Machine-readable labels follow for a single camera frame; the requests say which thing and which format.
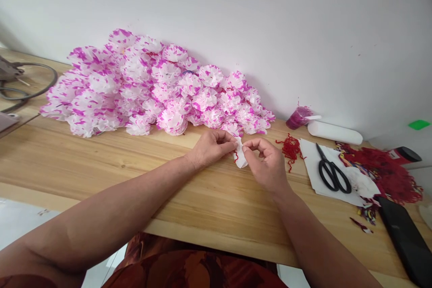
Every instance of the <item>forearm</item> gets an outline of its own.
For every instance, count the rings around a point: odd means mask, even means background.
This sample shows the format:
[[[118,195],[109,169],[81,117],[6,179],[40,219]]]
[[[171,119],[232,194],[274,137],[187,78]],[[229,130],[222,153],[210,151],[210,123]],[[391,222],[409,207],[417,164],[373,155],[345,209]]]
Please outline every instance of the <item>forearm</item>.
[[[273,197],[311,287],[381,287],[290,188]]]
[[[80,202],[21,240],[64,271],[84,271],[142,230],[196,171],[184,157],[169,161]]]

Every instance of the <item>white tissue paper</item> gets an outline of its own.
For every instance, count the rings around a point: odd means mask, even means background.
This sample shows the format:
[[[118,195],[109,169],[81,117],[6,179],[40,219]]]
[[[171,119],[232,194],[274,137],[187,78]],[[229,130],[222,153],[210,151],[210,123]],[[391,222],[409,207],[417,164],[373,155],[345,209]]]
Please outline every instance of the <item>white tissue paper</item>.
[[[242,150],[243,147],[243,143],[242,143],[242,138],[241,137],[236,137],[235,138],[237,140],[238,146],[235,149],[235,153],[234,153],[234,161],[235,164],[240,168],[243,169],[245,166],[247,166],[248,162],[246,161],[246,158],[244,157],[244,153]]]
[[[334,162],[336,166],[338,166],[338,168],[345,173],[346,167],[339,159],[340,152],[322,145],[320,145],[320,147],[323,150],[323,153],[327,157],[327,159],[330,162]],[[315,143],[309,142],[305,139],[300,139],[300,149],[301,153],[305,157],[307,174],[311,181],[310,184],[312,185],[313,190],[315,190],[317,194],[339,199],[354,206],[362,207],[365,204],[365,201],[355,190],[351,191],[351,193],[343,193],[340,190],[336,192],[331,191],[329,188],[326,187],[318,171],[318,164],[321,161],[321,156],[318,153],[318,149],[316,148]]]
[[[351,187],[358,192],[358,194],[363,198],[373,198],[374,195],[380,194],[380,191],[367,175],[361,173],[361,171],[356,167],[346,167],[344,173],[351,183]]]

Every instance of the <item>white floor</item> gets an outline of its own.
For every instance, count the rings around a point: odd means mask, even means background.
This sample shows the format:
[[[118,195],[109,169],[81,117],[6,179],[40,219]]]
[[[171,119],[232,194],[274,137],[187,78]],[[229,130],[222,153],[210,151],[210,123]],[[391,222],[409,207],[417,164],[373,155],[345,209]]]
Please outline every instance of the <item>white floor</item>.
[[[56,211],[0,198],[0,250],[57,216]],[[83,288],[101,287],[125,255],[126,246],[87,271]],[[278,265],[279,277],[290,288],[310,288],[301,269]]]

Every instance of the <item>person's left hand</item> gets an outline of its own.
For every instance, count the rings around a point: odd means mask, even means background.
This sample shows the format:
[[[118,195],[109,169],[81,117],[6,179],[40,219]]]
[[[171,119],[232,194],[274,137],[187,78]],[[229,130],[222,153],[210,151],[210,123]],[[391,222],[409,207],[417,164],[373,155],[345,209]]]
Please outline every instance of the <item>person's left hand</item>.
[[[236,139],[227,131],[209,130],[201,135],[193,149],[184,157],[199,170],[215,163],[237,146]]]

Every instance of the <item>green tag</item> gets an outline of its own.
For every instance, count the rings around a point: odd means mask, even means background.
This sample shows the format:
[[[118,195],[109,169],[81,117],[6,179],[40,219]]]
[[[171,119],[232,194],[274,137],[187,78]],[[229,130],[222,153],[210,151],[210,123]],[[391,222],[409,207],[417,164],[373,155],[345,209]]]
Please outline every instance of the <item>green tag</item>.
[[[408,127],[411,127],[412,129],[415,129],[416,131],[419,131],[425,127],[428,127],[431,123],[427,121],[423,121],[421,119],[417,121],[413,121],[411,124],[408,125]]]

